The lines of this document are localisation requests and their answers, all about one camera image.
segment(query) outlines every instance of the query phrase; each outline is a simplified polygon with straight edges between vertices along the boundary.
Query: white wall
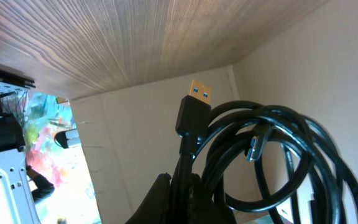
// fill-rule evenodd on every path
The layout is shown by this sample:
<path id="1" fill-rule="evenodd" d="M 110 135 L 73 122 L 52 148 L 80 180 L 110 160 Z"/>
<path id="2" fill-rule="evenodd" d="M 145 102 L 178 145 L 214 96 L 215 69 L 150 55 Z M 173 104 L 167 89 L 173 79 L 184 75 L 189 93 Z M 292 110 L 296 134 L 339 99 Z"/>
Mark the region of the white wall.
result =
<path id="1" fill-rule="evenodd" d="M 358 180 L 358 1 L 329 1 L 234 71 L 242 100 L 289 106 L 322 123 Z M 277 190 L 287 181 L 280 150 L 269 149 L 264 158 L 265 165 L 276 162 L 265 171 L 270 168 L 269 186 Z M 299 193 L 306 205 L 310 186 Z M 348 223 L 356 223 L 349 193 L 345 201 Z M 288 204 L 282 208 L 288 212 Z M 309 223 L 307 206 L 302 212 L 302 223 Z"/>
<path id="2" fill-rule="evenodd" d="M 190 80 L 197 79 L 212 87 L 212 107 L 234 100 L 229 68 L 70 102 L 103 223 L 124 223 L 155 178 L 165 172 L 173 174 L 180 145 L 175 123 Z M 203 151 L 196 160 L 196 173 L 202 173 L 206 153 Z M 253 166 L 244 155 L 230 165 L 225 183 L 226 190 L 236 198 L 259 199 Z M 243 217 L 245 221 L 250 218 L 255 216 Z"/>

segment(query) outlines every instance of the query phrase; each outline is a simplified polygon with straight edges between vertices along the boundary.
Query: colorful painting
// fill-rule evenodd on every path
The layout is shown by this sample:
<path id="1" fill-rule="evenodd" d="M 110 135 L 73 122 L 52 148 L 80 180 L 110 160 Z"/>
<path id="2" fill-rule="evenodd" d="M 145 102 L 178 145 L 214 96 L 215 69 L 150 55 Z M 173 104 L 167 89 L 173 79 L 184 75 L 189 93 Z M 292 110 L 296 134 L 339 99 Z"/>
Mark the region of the colorful painting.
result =
<path id="1" fill-rule="evenodd" d="M 55 96 L 33 91 L 1 101 L 23 128 L 27 163 L 55 186 L 52 196 L 37 205 L 41 222 L 101 223 L 81 146 L 63 149 L 54 141 L 59 131 L 76 128 L 70 106 L 58 105 Z"/>

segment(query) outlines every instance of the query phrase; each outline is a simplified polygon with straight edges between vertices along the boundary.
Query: usb connector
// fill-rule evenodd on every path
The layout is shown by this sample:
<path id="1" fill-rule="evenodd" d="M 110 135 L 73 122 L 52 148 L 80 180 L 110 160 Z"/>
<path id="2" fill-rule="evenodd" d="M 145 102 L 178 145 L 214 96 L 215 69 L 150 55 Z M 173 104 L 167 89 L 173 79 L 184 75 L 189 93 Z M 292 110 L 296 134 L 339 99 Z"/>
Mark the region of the usb connector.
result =
<path id="1" fill-rule="evenodd" d="M 211 99 L 211 87 L 202 84 L 198 80 L 192 80 L 190 82 L 189 96 L 209 104 Z"/>
<path id="2" fill-rule="evenodd" d="M 177 133 L 183 139 L 192 139 L 196 144 L 205 138 L 211 115 L 211 106 L 208 104 L 210 98 L 211 87 L 197 80 L 191 81 L 189 95 L 181 100 L 175 127 Z M 195 146 L 187 153 L 194 154 L 194 148 Z"/>

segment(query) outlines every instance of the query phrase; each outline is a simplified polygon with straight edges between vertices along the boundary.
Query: wood grain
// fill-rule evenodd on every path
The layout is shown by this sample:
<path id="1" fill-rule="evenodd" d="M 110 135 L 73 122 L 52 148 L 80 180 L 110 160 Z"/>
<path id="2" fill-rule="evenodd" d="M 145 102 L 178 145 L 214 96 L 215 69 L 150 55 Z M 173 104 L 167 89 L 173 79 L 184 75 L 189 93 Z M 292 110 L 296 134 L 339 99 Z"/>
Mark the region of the wood grain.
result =
<path id="1" fill-rule="evenodd" d="M 79 98 L 236 62 L 327 0 L 0 0 L 0 67 Z"/>

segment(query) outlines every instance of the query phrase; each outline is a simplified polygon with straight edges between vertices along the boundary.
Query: black wire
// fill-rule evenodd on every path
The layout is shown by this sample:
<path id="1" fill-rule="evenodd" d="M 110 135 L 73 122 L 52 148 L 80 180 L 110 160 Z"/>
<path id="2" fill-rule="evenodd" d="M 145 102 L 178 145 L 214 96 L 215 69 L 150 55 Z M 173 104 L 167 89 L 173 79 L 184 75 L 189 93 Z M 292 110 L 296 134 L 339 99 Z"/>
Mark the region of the black wire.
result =
<path id="1" fill-rule="evenodd" d="M 221 114 L 238 110 L 215 121 Z M 343 182 L 352 193 L 358 217 L 358 183 L 352 172 L 339 157 L 335 144 L 329 134 L 314 120 L 300 115 L 290 108 L 282 106 L 262 106 L 249 101 L 233 101 L 214 108 L 211 112 L 211 124 L 208 136 L 198 145 L 195 157 L 216 135 L 209 148 L 202 183 L 208 194 L 214 196 L 215 204 L 223 204 L 243 212 L 269 211 L 275 223 L 281 223 L 275 208 L 291 197 L 291 209 L 294 223 L 300 223 L 299 204 L 296 190 L 310 175 L 314 192 L 312 206 L 313 222 L 345 223 L 346 216 L 342 202 Z M 240 129 L 261 122 L 268 122 L 274 127 L 268 140 L 282 144 L 288 172 L 288 182 L 274 194 L 270 194 L 264 177 L 262 157 L 255 161 L 256 177 L 262 200 L 243 202 L 232 198 L 224 192 L 223 172 L 231 161 L 244 150 L 248 150 L 253 131 L 238 133 Z M 291 152 L 300 159 L 294 171 Z M 335 175 L 331 172 L 326 154 L 334 164 Z M 172 185 L 178 182 L 179 169 L 175 169 Z"/>

